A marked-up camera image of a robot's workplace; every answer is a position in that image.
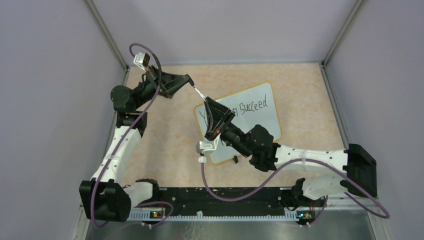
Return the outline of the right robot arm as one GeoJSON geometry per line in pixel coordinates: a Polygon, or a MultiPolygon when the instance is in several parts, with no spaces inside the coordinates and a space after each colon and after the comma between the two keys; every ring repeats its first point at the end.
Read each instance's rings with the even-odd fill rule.
{"type": "Polygon", "coordinates": [[[320,174],[319,177],[302,177],[292,186],[293,200],[299,206],[338,193],[369,199],[377,197],[377,163],[361,145],[350,143],[347,149],[326,151],[289,147],[274,142],[273,135],[260,124],[243,132],[232,122],[236,116],[234,111],[216,100],[207,96],[203,103],[207,122],[205,140],[196,146],[202,172],[206,155],[214,152],[219,142],[224,142],[242,156],[249,157],[249,163],[257,170],[272,171],[264,183],[253,190],[254,194],[277,172],[287,168],[320,174]]]}

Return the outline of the yellow framed whiteboard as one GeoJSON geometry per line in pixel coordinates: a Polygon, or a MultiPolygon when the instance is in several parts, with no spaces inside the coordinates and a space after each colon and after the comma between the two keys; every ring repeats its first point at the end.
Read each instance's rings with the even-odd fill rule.
{"type": "MultiPolygon", "coordinates": [[[[229,107],[235,113],[231,123],[235,124],[244,133],[255,125],[261,125],[273,136],[274,142],[282,136],[280,119],[274,98],[273,86],[270,82],[263,82],[250,88],[234,92],[225,97],[218,98],[217,102],[229,107]]],[[[201,137],[205,140],[207,130],[207,116],[203,103],[193,109],[201,137]]],[[[207,155],[213,164],[221,164],[232,160],[234,156],[241,156],[235,149],[219,141],[217,149],[207,155]]]]}

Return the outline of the black white marker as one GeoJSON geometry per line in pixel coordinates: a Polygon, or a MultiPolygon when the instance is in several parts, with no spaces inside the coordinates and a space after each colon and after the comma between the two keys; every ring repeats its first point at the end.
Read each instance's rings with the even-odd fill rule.
{"type": "Polygon", "coordinates": [[[193,89],[202,98],[203,101],[206,100],[206,96],[200,90],[198,90],[195,86],[193,87],[193,89]]]}

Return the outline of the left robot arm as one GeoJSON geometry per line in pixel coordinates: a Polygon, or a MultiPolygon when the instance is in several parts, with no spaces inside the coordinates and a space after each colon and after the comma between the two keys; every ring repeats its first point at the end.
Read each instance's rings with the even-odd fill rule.
{"type": "Polygon", "coordinates": [[[149,207],[160,202],[156,180],[139,179],[129,186],[123,185],[132,152],[147,128],[147,110],[138,109],[144,104],[148,109],[157,96],[171,99],[185,84],[195,83],[188,74],[163,71],[152,70],[144,77],[135,88],[117,85],[110,92],[117,113],[112,142],[97,171],[79,186],[86,217],[92,222],[125,222],[130,211],[142,202],[149,207]]]}

